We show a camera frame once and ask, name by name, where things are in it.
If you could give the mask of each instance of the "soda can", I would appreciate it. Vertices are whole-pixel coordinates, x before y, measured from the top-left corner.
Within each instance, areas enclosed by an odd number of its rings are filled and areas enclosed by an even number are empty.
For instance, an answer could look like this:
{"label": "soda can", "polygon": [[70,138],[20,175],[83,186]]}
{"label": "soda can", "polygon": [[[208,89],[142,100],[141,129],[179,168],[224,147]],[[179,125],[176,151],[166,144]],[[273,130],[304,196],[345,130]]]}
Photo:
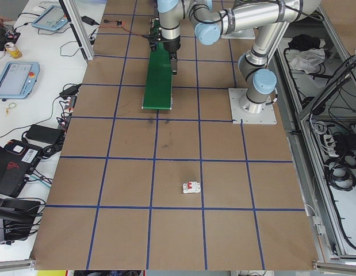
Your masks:
{"label": "soda can", "polygon": [[10,53],[13,59],[19,59],[22,57],[21,51],[19,51],[18,47],[14,43],[8,42],[4,47],[5,50]]}

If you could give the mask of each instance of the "white cloth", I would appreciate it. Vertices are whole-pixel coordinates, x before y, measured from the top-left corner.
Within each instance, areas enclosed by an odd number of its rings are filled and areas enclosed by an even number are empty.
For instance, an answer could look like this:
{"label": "white cloth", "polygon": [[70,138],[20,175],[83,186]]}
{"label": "white cloth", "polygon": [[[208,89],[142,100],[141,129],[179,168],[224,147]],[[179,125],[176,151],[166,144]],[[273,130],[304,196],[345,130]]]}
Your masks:
{"label": "white cloth", "polygon": [[293,70],[304,71],[306,74],[320,71],[320,64],[325,60],[325,51],[323,49],[311,49],[300,52],[290,62]]}

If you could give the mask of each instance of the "red object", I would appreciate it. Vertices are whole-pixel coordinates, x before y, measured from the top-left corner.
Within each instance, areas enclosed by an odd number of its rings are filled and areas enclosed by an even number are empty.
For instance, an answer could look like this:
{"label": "red object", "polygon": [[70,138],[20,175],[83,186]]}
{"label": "red object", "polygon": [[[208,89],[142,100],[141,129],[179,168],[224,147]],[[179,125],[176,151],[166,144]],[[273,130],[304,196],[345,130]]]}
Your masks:
{"label": "red object", "polygon": [[14,162],[10,161],[10,162],[7,164],[7,166],[6,166],[6,169],[7,169],[7,170],[10,170],[10,169],[12,169],[12,168],[19,168],[19,166],[18,166],[17,163],[14,163]]}

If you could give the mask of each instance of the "white table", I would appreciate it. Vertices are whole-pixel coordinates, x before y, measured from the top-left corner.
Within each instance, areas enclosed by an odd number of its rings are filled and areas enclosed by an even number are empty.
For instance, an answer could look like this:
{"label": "white table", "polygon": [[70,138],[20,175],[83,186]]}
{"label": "white table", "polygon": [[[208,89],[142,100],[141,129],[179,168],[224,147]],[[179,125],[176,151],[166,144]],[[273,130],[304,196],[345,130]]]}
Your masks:
{"label": "white table", "polygon": [[[41,13],[43,9],[38,6],[49,7],[58,5],[57,1],[30,0],[23,12]],[[91,3],[91,1],[77,0],[77,6],[80,15],[87,15],[100,23],[104,12],[105,4]],[[15,26],[20,26],[26,22],[31,22],[36,18],[29,14],[23,14],[17,20]],[[69,27],[67,24],[59,32]],[[97,26],[85,24],[87,34],[90,34]],[[86,71],[87,63],[83,59],[80,51],[73,57],[60,56],[60,47],[68,41],[75,41],[72,30],[69,29],[64,33],[54,34],[52,36],[38,35],[37,29],[30,24],[17,29],[21,37],[17,41],[17,46],[23,54],[18,59],[19,62],[38,62],[40,64],[40,73],[33,91],[27,99],[9,99],[6,102],[0,100],[0,136],[8,131],[18,127],[35,124],[39,121],[50,117],[51,103],[62,91],[66,83],[81,83]],[[77,43],[68,44],[63,48],[63,54],[71,55],[78,49]],[[7,62],[15,61],[8,53],[0,59],[0,74]],[[9,115],[6,116],[8,104],[16,103],[16,108],[10,109]],[[57,128],[56,117],[61,113],[58,101],[54,103],[54,112],[50,120],[41,123],[47,127]],[[21,139],[21,134],[26,129],[13,131],[7,136],[0,138],[0,145],[4,146],[10,139]],[[59,160],[59,153],[48,160],[42,160],[37,169],[52,178],[56,165]],[[40,182],[27,184],[19,197],[40,197],[47,199],[49,188]],[[32,250],[36,235],[29,237],[26,241],[16,241],[11,246],[0,245],[0,262],[9,260],[28,259]]]}

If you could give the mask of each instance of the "green conveyor belt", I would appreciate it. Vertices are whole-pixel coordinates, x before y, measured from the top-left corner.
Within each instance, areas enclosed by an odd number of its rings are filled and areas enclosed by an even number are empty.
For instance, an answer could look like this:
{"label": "green conveyor belt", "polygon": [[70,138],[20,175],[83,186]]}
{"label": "green conveyor belt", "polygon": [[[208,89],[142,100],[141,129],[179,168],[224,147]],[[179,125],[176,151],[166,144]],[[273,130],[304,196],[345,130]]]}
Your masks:
{"label": "green conveyor belt", "polygon": [[158,43],[156,47],[157,50],[150,53],[142,108],[171,110],[173,74],[169,53],[162,43]]}

